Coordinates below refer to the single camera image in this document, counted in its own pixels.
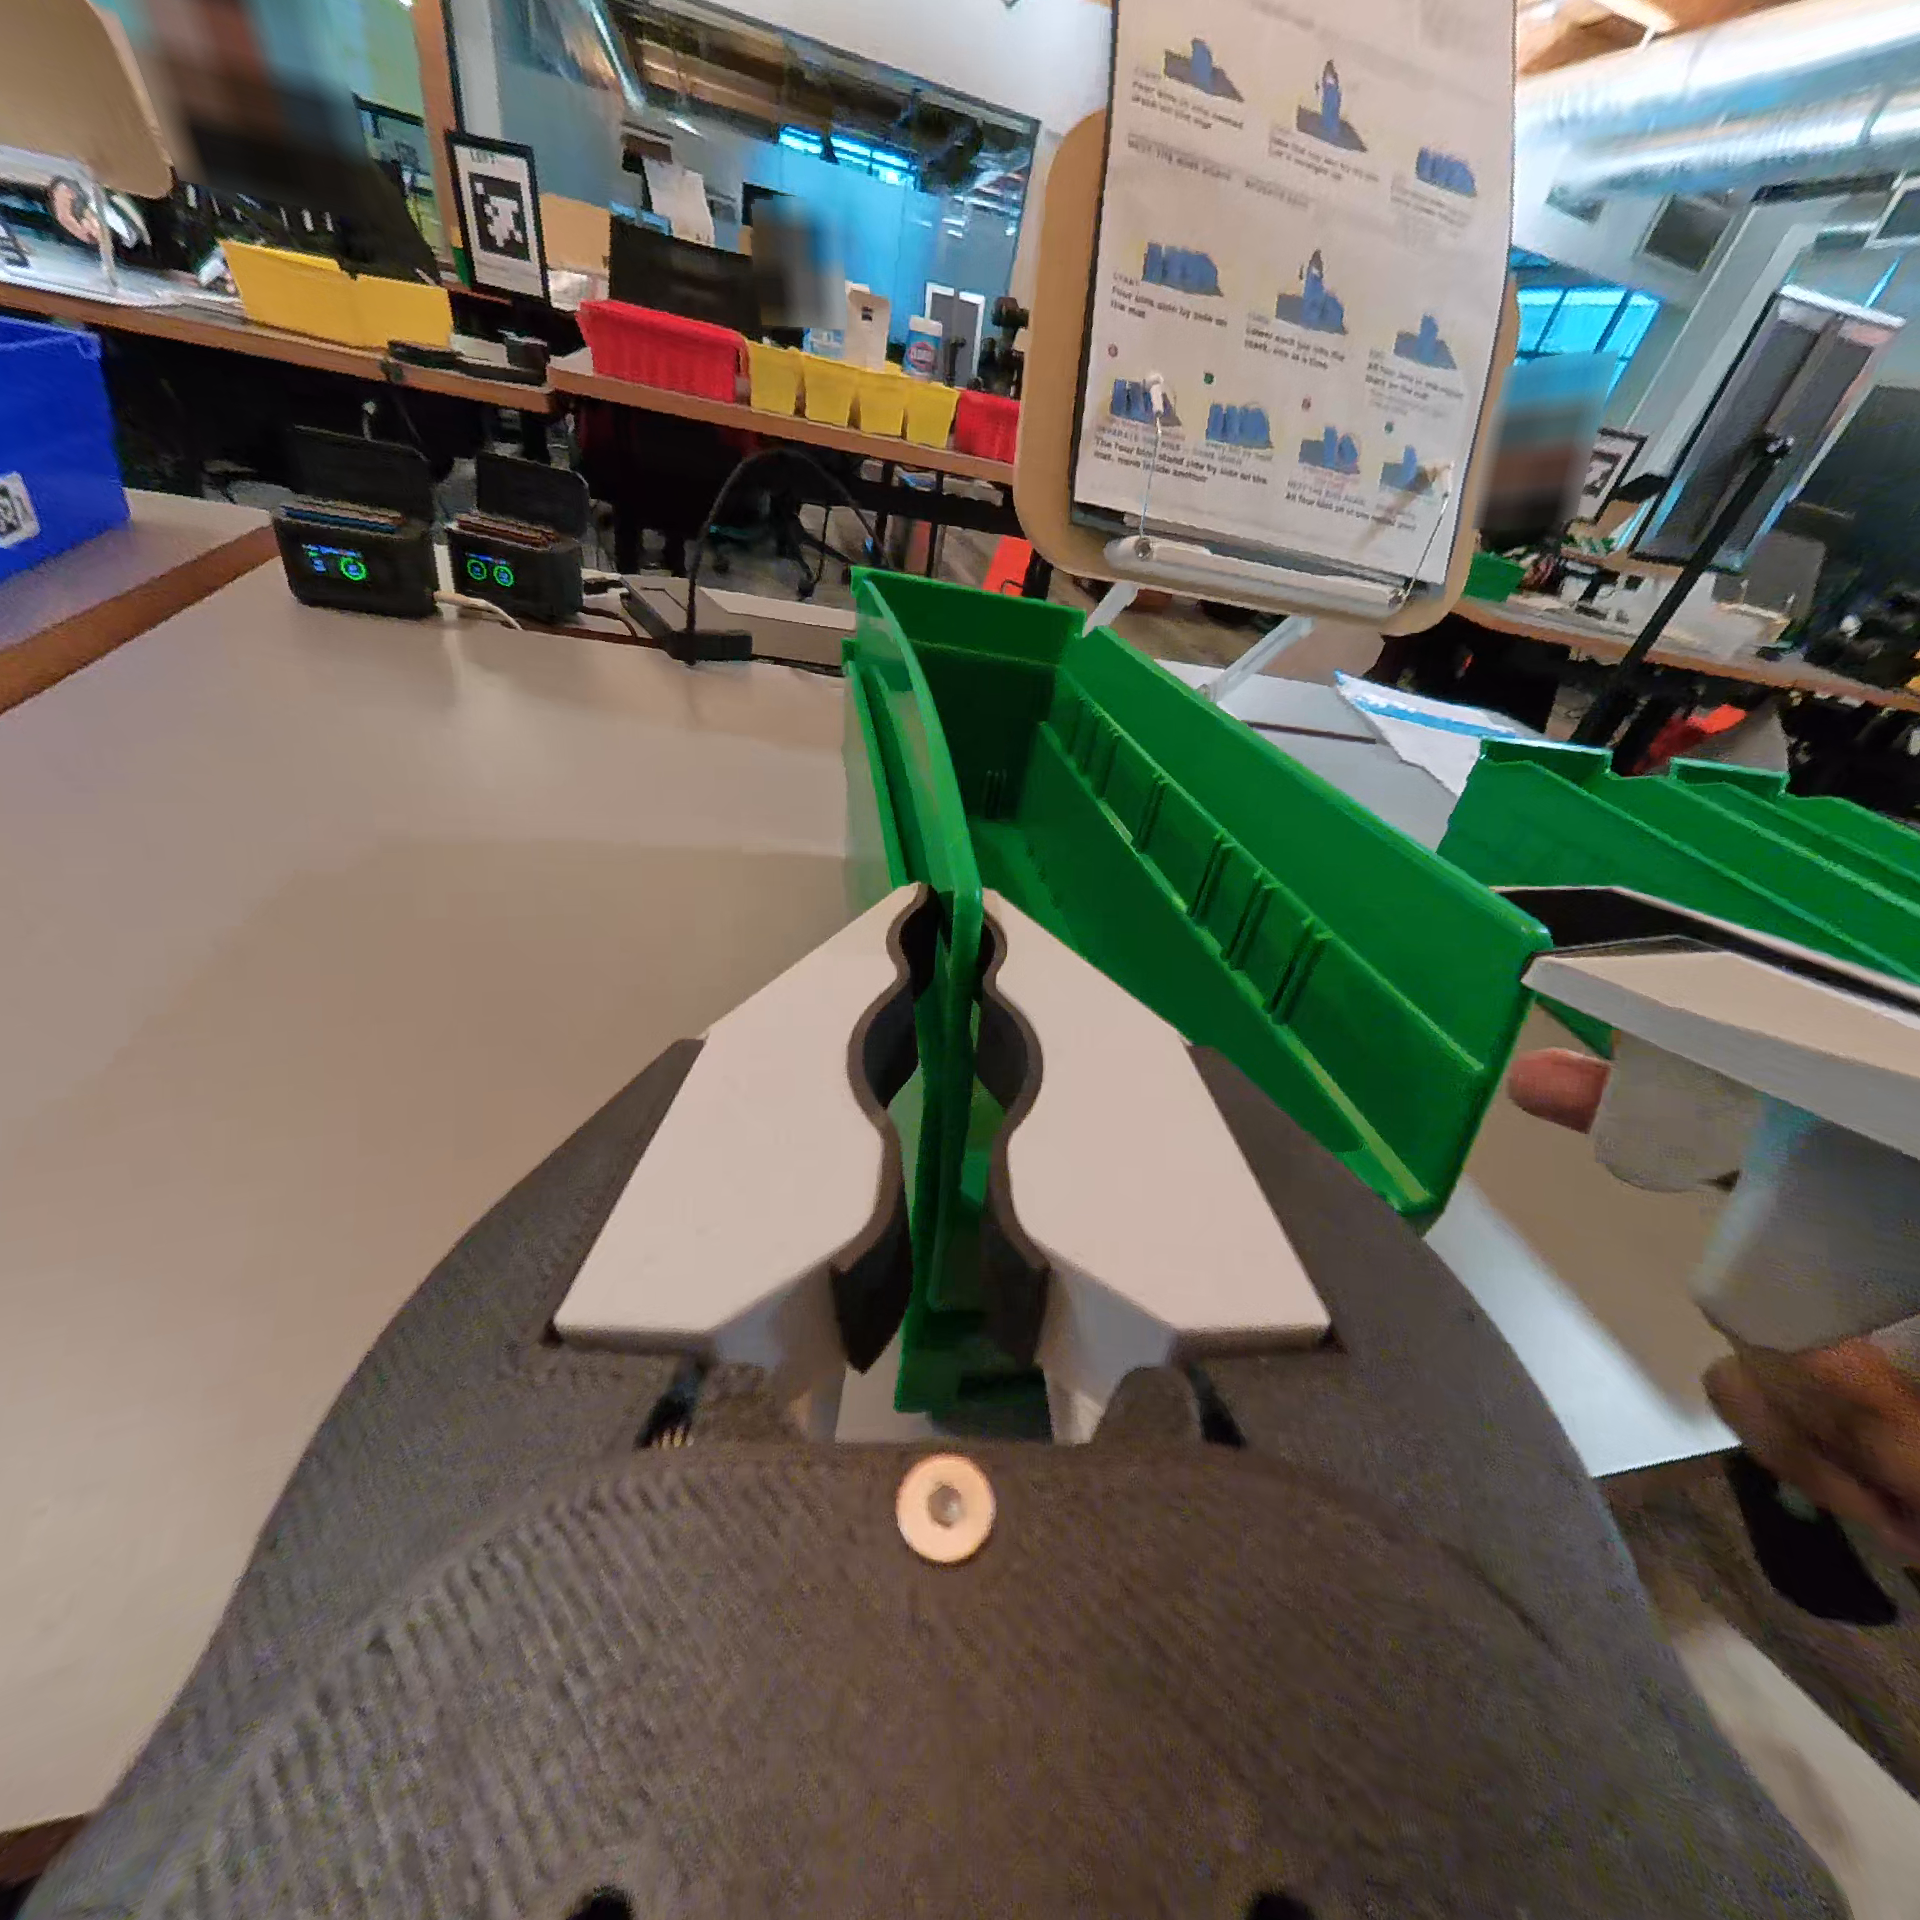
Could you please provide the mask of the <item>silver spiral duct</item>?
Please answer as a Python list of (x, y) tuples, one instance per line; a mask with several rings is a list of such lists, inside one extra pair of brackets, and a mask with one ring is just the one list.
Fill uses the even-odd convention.
[(1517, 87), (1517, 206), (1897, 175), (1914, 164), (1914, 4), (1796, 4)]

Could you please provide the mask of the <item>printed instruction sheet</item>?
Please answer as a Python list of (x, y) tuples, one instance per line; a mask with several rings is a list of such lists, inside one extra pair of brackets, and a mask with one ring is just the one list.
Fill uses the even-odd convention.
[(1132, 540), (1434, 589), (1512, 222), (1506, 2), (1124, 2), (1072, 507)]

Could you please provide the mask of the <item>person's right hand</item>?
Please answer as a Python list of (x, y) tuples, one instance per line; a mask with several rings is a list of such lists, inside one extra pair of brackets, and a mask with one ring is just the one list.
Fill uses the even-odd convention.
[(1778, 1481), (1917, 1548), (1914, 1158), (1814, 1121), (1766, 1117), (1694, 1276), (1728, 1342), (1704, 1374), (1718, 1417)]

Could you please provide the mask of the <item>grey pole-mounted monitor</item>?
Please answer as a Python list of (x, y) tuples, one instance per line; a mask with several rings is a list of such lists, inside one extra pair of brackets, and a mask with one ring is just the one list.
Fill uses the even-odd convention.
[(1893, 310), (1785, 286), (1769, 298), (1626, 542), (1637, 562), (1738, 573), (1849, 426), (1887, 349)]

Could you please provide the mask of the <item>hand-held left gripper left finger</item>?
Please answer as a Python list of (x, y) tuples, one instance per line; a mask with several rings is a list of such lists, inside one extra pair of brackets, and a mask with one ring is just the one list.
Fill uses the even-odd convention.
[(890, 1116), (921, 1067), (942, 908), (896, 887), (673, 1044), (662, 1116), (553, 1331), (592, 1353), (758, 1370), (808, 1438), (893, 1342), (913, 1281)]

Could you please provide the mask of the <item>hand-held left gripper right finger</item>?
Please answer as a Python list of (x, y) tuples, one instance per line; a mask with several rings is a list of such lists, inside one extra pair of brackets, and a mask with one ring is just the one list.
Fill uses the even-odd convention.
[(1086, 1445), (1140, 1370), (1306, 1350), (1333, 1331), (1199, 1052), (1006, 897), (982, 899), (978, 1211), (992, 1340)]

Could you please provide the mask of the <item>cardboard panel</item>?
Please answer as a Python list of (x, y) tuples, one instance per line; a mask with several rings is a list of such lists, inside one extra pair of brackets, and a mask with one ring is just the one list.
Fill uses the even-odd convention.
[(92, 2), (2, 4), (2, 146), (72, 161), (97, 186), (141, 198), (165, 198), (176, 183), (128, 37)]

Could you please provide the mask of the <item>long wooden workbench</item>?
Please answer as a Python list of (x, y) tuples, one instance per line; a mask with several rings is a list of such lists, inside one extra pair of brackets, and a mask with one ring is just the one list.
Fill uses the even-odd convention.
[(161, 289), (158, 302), (106, 298), (70, 290), (32, 279), (4, 279), (2, 307), (17, 316), (72, 319), (94, 329), (125, 331), (141, 339), (194, 345), (214, 353), (244, 355), (285, 369), (304, 369), (391, 391), (420, 391), (450, 401), (465, 401), (529, 417), (554, 417), (576, 401), (613, 405), (646, 417), (685, 419), (717, 426), (762, 442), (802, 449), (828, 449), (860, 462), (887, 463), (911, 474), (938, 474), (969, 482), (1007, 490), (1014, 469), (958, 449), (930, 449), (911, 438), (887, 438), (853, 426), (813, 423), (804, 417), (781, 417), (737, 401), (711, 401), (681, 391), (665, 391), (642, 382), (601, 375), (580, 353), (548, 364), (538, 383), (512, 382), (472, 372), (471, 369), (418, 369), (391, 364), (382, 353), (310, 339), (281, 326), (266, 326), (239, 316), (236, 303), (191, 303)]

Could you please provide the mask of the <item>green plastic bin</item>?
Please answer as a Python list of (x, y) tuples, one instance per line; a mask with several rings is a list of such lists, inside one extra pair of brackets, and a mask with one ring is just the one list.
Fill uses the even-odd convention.
[(1837, 797), (1791, 797), (1793, 818), (1849, 854), (1917, 879), (1917, 829), (1870, 806)]
[(1601, 751), (1486, 743), (1439, 857), (1492, 884), (1631, 889), (1917, 979), (1917, 901), (1790, 849), (1665, 773), (1615, 774)]
[(942, 915), (905, 1142), (896, 1407), (1034, 1402), (976, 1277), (985, 894), (1221, 1052), (1415, 1233), (1449, 1205), (1544, 929), (1069, 607), (860, 567), (847, 843)]
[(1914, 903), (1917, 879), (1910, 879), (1876, 859), (1849, 854), (1793, 818), (1793, 796), (1788, 774), (1746, 770), (1703, 758), (1670, 762), (1665, 778), (1692, 790), (1696, 797), (1729, 812), (1746, 826), (1760, 827), (1790, 849), (1820, 857), (1846, 873), (1879, 884), (1880, 889)]

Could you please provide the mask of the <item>wood-edged grey table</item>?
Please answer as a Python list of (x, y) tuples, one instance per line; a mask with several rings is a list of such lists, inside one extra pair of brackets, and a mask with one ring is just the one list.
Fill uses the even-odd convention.
[(133, 490), (124, 523), (2, 583), (2, 713), (274, 561), (270, 514)]

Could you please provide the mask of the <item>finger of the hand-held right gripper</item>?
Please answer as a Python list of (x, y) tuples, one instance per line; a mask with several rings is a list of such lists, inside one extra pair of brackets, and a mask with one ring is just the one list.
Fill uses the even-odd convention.
[(1615, 1034), (1601, 1162), (1741, 1162), (1766, 1117), (1914, 1158), (1914, 991), (1741, 951), (1559, 951), (1528, 988)]
[(1520, 884), (1494, 887), (1494, 897), (1538, 921), (1557, 955), (1736, 955), (1860, 1002), (1917, 1002), (1914, 985), (1897, 977), (1625, 887)]

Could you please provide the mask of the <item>wooden table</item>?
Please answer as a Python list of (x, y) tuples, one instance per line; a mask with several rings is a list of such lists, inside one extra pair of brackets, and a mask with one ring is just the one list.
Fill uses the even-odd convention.
[[(1557, 649), (1567, 657), (1617, 665), (1634, 652), (1634, 636), (1608, 629), (1585, 615), (1561, 615), (1546, 603), (1528, 599), (1484, 602), (1473, 595), (1460, 597), (1454, 612), (1480, 630), (1500, 634)], [(1645, 654), (1645, 667), (1692, 674), (1704, 682), (1735, 682), (1754, 689), (1796, 693), (1813, 700), (1857, 703), (1885, 713), (1917, 715), (1917, 694), (1909, 689), (1880, 689), (1849, 678), (1800, 657), (1764, 659), (1760, 649), (1746, 647), (1733, 657), (1714, 657), (1694, 645), (1674, 629), (1665, 629)]]

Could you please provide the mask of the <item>white document stand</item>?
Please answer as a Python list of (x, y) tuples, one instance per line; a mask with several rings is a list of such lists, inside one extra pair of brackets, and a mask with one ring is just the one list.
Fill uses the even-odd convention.
[[(1160, 587), (1151, 571), (1124, 569), (1102, 555), (1092, 531), (1072, 518), (1074, 435), (1088, 348), (1088, 310), (1097, 263), (1097, 214), (1108, 154), (1106, 107), (1078, 118), (1050, 155), (1040, 189), (1037, 237), (1033, 246), (1034, 283), (1028, 303), (1024, 348), (1024, 396), (1014, 452), (1014, 514), (1034, 558), (1069, 575), (1089, 575), (1108, 585)], [(1256, 678), (1280, 661), (1313, 619), (1350, 619), (1377, 629), (1388, 639), (1428, 634), (1463, 611), (1472, 561), (1473, 518), (1492, 469), (1492, 438), (1504, 375), (1520, 337), (1520, 309), (1512, 289), (1504, 290), (1504, 313), (1494, 337), (1494, 377), (1479, 409), (1477, 446), (1457, 481), (1465, 525), (1452, 538), (1446, 579), (1437, 587), (1408, 589), (1398, 611), (1360, 612), (1352, 603), (1327, 597), (1294, 597), (1286, 589), (1256, 587), (1249, 605), (1280, 617), (1280, 625), (1233, 662), (1218, 667), (1197, 690), (1223, 706), (1241, 684)]]

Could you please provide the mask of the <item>blue plastic bin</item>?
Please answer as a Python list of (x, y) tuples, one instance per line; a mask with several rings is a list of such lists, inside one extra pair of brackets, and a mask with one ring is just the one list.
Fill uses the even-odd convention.
[(2, 580), (128, 523), (103, 345), (2, 317)]

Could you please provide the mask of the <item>grey desk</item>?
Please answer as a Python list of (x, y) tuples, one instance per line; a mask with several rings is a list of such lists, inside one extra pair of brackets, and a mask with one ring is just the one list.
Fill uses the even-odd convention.
[(302, 607), (4, 713), (4, 1836), (89, 1815), (500, 1194), (847, 919), (845, 694)]

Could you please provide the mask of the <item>clear bag of papers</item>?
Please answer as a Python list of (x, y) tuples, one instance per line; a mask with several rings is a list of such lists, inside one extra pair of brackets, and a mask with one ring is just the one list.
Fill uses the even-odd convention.
[(1469, 703), (1446, 703), (1425, 694), (1334, 671), (1334, 690), (1391, 755), (1460, 797), (1490, 740), (1535, 747), (1544, 737), (1504, 713)]

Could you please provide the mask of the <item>large black television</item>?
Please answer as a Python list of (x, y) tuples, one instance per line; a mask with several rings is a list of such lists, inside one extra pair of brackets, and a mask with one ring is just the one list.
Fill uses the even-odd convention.
[(1822, 547), (1807, 630), (1917, 587), (1914, 391), (1874, 394), (1807, 476), (1781, 529)]

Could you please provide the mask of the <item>large yellow bin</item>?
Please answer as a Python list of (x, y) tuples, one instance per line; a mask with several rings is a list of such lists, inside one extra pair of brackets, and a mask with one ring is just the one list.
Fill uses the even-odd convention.
[(447, 348), (447, 292), (434, 283), (346, 273), (326, 255), (237, 239), (224, 243), (224, 263), (254, 325), (360, 353)]

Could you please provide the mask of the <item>black-white marker sign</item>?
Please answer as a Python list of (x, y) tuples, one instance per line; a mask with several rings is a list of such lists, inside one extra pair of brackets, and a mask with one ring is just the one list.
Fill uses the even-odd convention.
[(546, 302), (537, 157), (520, 141), (446, 133), (465, 283), (494, 298)]
[(1645, 442), (1648, 435), (1631, 427), (1604, 423), (1596, 429), (1591, 452), (1574, 492), (1574, 522), (1596, 522), (1599, 516), (1631, 474)]

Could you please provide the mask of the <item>black computer monitor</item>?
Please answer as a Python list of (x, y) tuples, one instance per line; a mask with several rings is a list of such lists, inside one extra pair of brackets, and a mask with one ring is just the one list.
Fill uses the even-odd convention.
[(760, 337), (749, 255), (690, 243), (616, 213), (607, 225), (607, 298), (732, 329), (749, 343)]

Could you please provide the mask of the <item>large red bin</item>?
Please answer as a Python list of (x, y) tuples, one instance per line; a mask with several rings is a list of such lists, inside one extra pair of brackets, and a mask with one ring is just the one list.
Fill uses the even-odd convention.
[(610, 298), (583, 302), (576, 322), (592, 372), (660, 394), (736, 402), (746, 343), (734, 326)]

